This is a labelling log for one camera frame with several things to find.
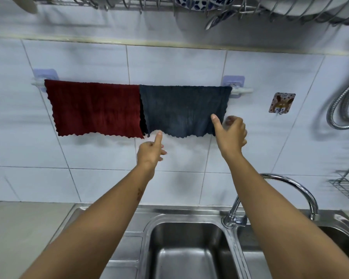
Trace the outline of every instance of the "blue and white bowl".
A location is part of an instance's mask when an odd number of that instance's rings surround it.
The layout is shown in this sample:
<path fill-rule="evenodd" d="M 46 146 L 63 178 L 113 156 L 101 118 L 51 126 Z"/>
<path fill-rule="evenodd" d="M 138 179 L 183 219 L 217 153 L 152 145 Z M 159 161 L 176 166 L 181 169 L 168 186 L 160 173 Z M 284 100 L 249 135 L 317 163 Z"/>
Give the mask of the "blue and white bowl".
<path fill-rule="evenodd" d="M 207 0 L 174 0 L 177 5 L 186 8 L 191 9 L 192 11 L 205 11 L 207 8 Z M 209 2 L 208 4 L 208 10 L 212 11 L 213 9 L 217 9 L 218 6 L 213 4 L 212 2 Z"/>
<path fill-rule="evenodd" d="M 209 2 L 218 6 L 223 6 L 225 4 L 225 0 L 209 0 Z M 226 5 L 230 5 L 233 2 L 234 0 L 227 0 Z"/>

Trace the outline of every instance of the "red cloth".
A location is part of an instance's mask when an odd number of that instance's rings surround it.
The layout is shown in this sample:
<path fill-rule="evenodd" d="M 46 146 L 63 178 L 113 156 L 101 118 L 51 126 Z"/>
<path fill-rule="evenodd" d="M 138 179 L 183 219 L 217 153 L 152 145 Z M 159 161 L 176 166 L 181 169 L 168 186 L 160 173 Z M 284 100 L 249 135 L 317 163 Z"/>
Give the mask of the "red cloth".
<path fill-rule="evenodd" d="M 99 132 L 143 138 L 140 87 L 45 80 L 59 136 Z"/>

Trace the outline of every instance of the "blue cloth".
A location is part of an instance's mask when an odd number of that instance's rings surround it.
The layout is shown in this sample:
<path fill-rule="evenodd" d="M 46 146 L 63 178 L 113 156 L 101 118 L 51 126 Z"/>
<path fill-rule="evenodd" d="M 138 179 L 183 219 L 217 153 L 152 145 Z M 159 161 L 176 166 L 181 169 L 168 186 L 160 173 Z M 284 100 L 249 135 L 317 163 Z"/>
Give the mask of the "blue cloth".
<path fill-rule="evenodd" d="M 147 133 L 162 130 L 174 137 L 215 135 L 211 114 L 221 123 L 232 88 L 140 85 Z"/>

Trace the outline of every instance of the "beige countertop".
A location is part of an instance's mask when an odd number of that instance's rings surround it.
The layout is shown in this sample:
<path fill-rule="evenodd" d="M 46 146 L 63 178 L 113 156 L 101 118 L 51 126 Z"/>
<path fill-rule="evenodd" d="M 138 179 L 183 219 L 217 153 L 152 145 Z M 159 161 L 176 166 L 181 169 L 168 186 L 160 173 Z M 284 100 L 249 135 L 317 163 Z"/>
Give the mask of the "beige countertop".
<path fill-rule="evenodd" d="M 18 279 L 47 246 L 72 203 L 0 201 L 0 279 Z"/>

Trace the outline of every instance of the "metal hose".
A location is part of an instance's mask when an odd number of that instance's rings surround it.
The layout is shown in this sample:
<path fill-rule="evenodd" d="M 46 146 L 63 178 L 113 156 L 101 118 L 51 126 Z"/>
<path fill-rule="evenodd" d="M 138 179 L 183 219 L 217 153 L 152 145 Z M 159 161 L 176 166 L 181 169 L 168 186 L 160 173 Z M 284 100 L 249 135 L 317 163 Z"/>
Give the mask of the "metal hose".
<path fill-rule="evenodd" d="M 327 123 L 335 129 L 338 130 L 346 130 L 349 129 L 349 125 L 339 125 L 335 122 L 334 118 L 333 118 L 333 114 L 335 113 L 335 109 L 338 106 L 338 104 L 341 103 L 340 105 L 340 117 L 344 122 L 348 122 L 349 123 L 349 112 L 348 112 L 348 108 L 349 108 L 349 87 L 341 93 L 341 95 L 339 97 L 337 97 L 336 99 L 334 99 L 330 105 L 330 107 L 328 108 L 327 111 Z"/>

